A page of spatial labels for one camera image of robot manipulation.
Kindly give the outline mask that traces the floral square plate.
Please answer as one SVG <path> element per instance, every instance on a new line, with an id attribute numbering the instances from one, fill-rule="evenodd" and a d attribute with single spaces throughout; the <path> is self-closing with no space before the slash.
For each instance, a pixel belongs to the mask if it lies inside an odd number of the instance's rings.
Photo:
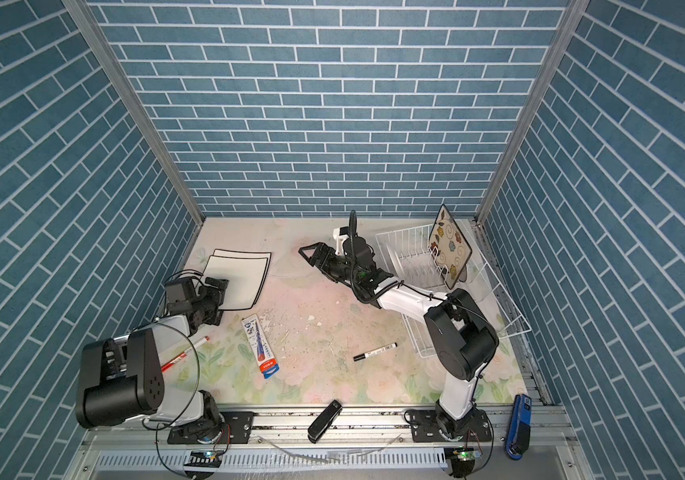
<path id="1" fill-rule="evenodd" d="M 453 289 L 458 272 L 472 256 L 472 247 L 445 204 L 439 208 L 427 243 L 439 277 L 447 289 Z"/>

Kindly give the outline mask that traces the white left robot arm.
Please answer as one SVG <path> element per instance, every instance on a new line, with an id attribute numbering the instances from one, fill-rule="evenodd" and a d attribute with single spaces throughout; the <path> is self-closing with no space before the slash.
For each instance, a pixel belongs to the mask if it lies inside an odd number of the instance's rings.
<path id="1" fill-rule="evenodd" d="M 218 326 L 226 312 L 256 306 L 270 268 L 268 252 L 218 250 L 202 270 L 178 271 L 164 283 L 164 308 L 156 319 L 82 348 L 76 421 L 86 429 L 132 418 L 150 431 L 168 432 L 171 444 L 214 444 L 230 426 L 252 418 L 220 411 L 200 388 L 204 326 Z"/>

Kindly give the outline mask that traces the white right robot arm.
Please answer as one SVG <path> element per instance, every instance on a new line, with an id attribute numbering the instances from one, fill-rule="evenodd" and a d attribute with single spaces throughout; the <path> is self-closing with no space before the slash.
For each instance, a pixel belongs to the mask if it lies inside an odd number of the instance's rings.
<path id="1" fill-rule="evenodd" d="M 479 415 L 477 384 L 499 346 L 496 330 L 471 295 L 463 289 L 434 293 L 408 284 L 378 267 L 372 248 L 360 237 L 344 240 L 342 254 L 324 242 L 302 246 L 298 254 L 330 281 L 348 287 L 359 302 L 426 326 L 446 371 L 435 408 L 438 429 L 449 440 L 468 434 Z"/>

